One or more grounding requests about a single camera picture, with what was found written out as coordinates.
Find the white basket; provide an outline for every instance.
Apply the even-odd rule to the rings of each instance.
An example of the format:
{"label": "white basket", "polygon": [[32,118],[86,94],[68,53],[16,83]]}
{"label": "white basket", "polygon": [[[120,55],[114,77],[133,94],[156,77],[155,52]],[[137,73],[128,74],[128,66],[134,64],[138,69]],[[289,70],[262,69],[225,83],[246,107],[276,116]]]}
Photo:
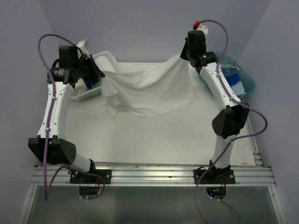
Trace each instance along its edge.
{"label": "white basket", "polygon": [[[95,54],[95,55],[93,55],[93,59],[95,60],[96,58],[98,58],[100,56],[105,56],[109,60],[109,62],[111,63],[111,65],[113,66],[115,71],[121,73],[120,66],[118,65],[118,63],[117,63],[116,59],[114,58],[114,56],[109,51],[103,51],[103,52],[100,52],[98,54]],[[91,89],[91,90],[88,90],[84,93],[73,96],[73,97],[71,97],[71,99],[80,102],[80,101],[87,100],[89,98],[98,96],[100,94],[101,94],[101,86],[98,86],[94,89]]]}

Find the wall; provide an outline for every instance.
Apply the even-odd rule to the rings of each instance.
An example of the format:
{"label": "wall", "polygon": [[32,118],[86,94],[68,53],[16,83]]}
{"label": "wall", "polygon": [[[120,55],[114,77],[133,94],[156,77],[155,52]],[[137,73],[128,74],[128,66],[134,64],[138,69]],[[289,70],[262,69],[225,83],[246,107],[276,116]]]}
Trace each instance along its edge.
{"label": "wall", "polygon": [[[36,162],[28,138],[36,136],[47,100],[47,73],[36,46],[52,30],[36,0],[2,0],[0,17],[0,220],[15,224]],[[57,57],[57,46],[55,39],[44,40],[47,62]]]}
{"label": "wall", "polygon": [[[297,0],[272,0],[239,60],[256,82],[249,103],[269,120],[256,140],[290,224],[299,223],[298,11]],[[252,123],[255,130],[263,126],[256,116]]]}
{"label": "wall", "polygon": [[[237,59],[271,0],[39,0],[55,33],[87,39],[90,53],[109,50],[118,61],[161,62],[182,50],[196,20],[221,21]],[[221,51],[223,31],[209,24],[209,50]]]}

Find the blue plastic bin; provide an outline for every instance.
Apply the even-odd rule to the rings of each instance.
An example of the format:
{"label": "blue plastic bin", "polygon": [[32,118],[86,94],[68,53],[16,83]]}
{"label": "blue plastic bin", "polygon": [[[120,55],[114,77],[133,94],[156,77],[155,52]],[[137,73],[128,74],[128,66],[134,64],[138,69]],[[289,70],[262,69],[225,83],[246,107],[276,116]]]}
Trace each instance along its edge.
{"label": "blue plastic bin", "polygon": [[[219,59],[222,53],[215,53],[215,55],[217,56],[217,58]],[[252,80],[252,78],[237,64],[237,62],[235,62],[230,56],[228,55],[224,55],[222,61],[221,61],[222,65],[230,65],[230,66],[235,66],[237,68],[239,68],[239,76],[241,79],[241,82],[243,84],[243,87],[245,89],[245,94],[238,96],[240,99],[244,99],[245,97],[249,96],[253,90],[255,89],[256,85],[254,83],[254,81]],[[199,75],[199,78],[201,79],[201,81],[205,84],[205,86],[210,90],[210,88],[208,87],[208,85],[206,84],[205,80]]]}

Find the black mounting bracket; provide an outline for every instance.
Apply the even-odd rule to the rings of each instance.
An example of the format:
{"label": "black mounting bracket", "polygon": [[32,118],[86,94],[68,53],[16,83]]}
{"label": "black mounting bracket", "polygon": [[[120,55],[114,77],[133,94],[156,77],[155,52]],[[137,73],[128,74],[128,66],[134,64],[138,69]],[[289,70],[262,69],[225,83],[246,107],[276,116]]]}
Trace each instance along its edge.
{"label": "black mounting bracket", "polygon": [[[193,170],[194,183],[197,184],[198,179],[206,170],[203,167]],[[199,184],[235,184],[234,171],[230,169],[230,166],[217,169],[215,166],[206,173],[201,179]]]}
{"label": "black mounting bracket", "polygon": [[[73,171],[68,172],[71,175],[70,183],[72,184],[94,184],[96,183],[96,177],[75,173]],[[110,184],[112,177],[112,170],[110,169],[96,169],[93,174],[101,176],[105,184]]]}

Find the purple hose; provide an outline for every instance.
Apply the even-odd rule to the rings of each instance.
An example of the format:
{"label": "purple hose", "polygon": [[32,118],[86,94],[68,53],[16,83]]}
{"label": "purple hose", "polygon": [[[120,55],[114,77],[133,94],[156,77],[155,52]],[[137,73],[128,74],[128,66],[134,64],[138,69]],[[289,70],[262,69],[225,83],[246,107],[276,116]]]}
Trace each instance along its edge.
{"label": "purple hose", "polygon": [[[41,61],[43,63],[43,65],[45,66],[49,76],[50,76],[50,79],[51,79],[51,82],[52,82],[52,88],[53,88],[53,92],[52,92],[52,100],[51,100],[51,104],[50,104],[50,108],[49,108],[49,113],[48,113],[48,117],[47,117],[47,122],[46,122],[46,128],[50,128],[50,119],[51,119],[51,115],[52,115],[52,111],[53,111],[53,106],[54,106],[54,102],[55,102],[55,95],[56,95],[56,86],[55,86],[55,82],[54,82],[54,78],[52,76],[52,73],[50,72],[50,69],[49,67],[47,66],[47,63],[45,62],[45,59],[43,58],[43,55],[42,55],[42,52],[41,52],[41,41],[43,38],[47,37],[47,36],[55,36],[55,37],[58,37],[60,39],[63,39],[65,40],[66,42],[68,42],[69,44],[71,45],[74,45],[72,42],[70,42],[69,40],[65,39],[64,37],[62,36],[59,36],[59,35],[56,35],[56,34],[45,34],[45,35],[42,35],[39,40],[38,40],[38,43],[37,43],[37,50],[38,50],[38,54],[39,54],[39,57],[41,58]],[[45,201],[48,199],[48,186],[47,186],[47,154],[48,154],[48,143],[49,142],[49,130],[46,131],[46,138],[45,138],[45,149],[44,149],[44,152],[43,152],[43,188],[44,188],[44,196],[45,196]]]}
{"label": "purple hose", "polygon": [[[218,22],[218,21],[215,21],[215,20],[203,20],[203,21],[201,21],[200,23],[202,23],[202,22],[213,22],[213,23],[216,23],[216,24],[218,24],[219,26],[221,26],[222,29],[223,29],[224,32],[225,32],[225,36],[226,36],[225,47],[224,47],[223,53],[221,54],[221,57],[220,57],[219,60],[218,60],[217,67],[216,67],[217,75],[219,75],[219,66],[220,66],[221,60],[222,60],[222,58],[223,58],[223,56],[224,56],[224,54],[225,54],[225,52],[226,52],[226,50],[227,50],[227,48],[228,48],[228,32],[227,32],[227,30],[225,29],[225,27],[224,27],[220,22]],[[207,172],[209,172],[209,171],[211,170],[211,168],[215,165],[215,163],[216,163],[216,162],[223,156],[223,154],[227,151],[228,147],[232,144],[233,141],[235,141],[235,140],[237,140],[237,139],[243,139],[243,138],[247,138],[247,137],[257,136],[257,135],[263,133],[263,132],[267,129],[267,127],[268,127],[268,121],[267,121],[266,117],[265,117],[262,113],[260,113],[259,111],[255,110],[255,109],[253,109],[253,108],[251,108],[251,107],[249,107],[249,106],[247,106],[247,105],[242,104],[241,102],[239,102],[239,101],[237,101],[237,100],[235,100],[235,99],[231,96],[231,94],[229,93],[229,91],[227,90],[227,88],[225,87],[225,84],[224,84],[224,82],[223,82],[221,76],[218,76],[218,78],[219,78],[219,81],[220,81],[220,83],[221,83],[221,85],[222,85],[224,91],[225,91],[226,94],[228,95],[228,97],[229,97],[233,102],[235,102],[236,104],[241,105],[242,107],[244,107],[244,108],[246,108],[246,109],[252,110],[253,112],[255,112],[255,113],[257,113],[258,115],[260,115],[260,116],[264,119],[264,121],[265,121],[265,126],[264,126],[264,128],[263,128],[261,131],[259,131],[259,132],[257,132],[257,133],[254,133],[254,134],[248,134],[248,135],[244,135],[244,136],[239,136],[239,137],[235,137],[235,138],[233,138],[233,139],[232,139],[232,140],[225,146],[225,148],[223,149],[222,153],[218,156],[218,158],[217,158],[217,159],[216,159],[216,160],[209,166],[209,168],[208,168],[208,169],[207,169],[207,170],[200,176],[200,178],[198,179],[198,181],[197,181],[197,183],[196,183],[196,187],[195,187],[195,192],[194,192],[195,205],[196,205],[196,208],[197,208],[198,213],[200,214],[200,216],[202,217],[202,219],[203,219],[207,224],[210,224],[210,222],[208,222],[207,218],[203,215],[203,213],[202,213],[202,211],[201,211],[201,209],[200,209],[200,206],[199,206],[199,204],[198,204],[198,201],[197,201],[197,192],[198,192],[198,187],[199,187],[199,183],[200,183],[200,181],[202,180],[202,178],[204,177],[204,175],[206,175]],[[236,213],[237,216],[238,216],[238,223],[240,224],[240,223],[241,223],[241,216],[240,216],[238,210],[237,210],[236,208],[234,208],[232,205],[230,205],[229,203],[227,203],[227,202],[224,202],[224,201],[222,201],[222,200],[220,200],[220,202],[223,203],[223,204],[226,204],[227,206],[229,206],[230,208],[232,208],[232,209],[235,211],[235,213]]]}

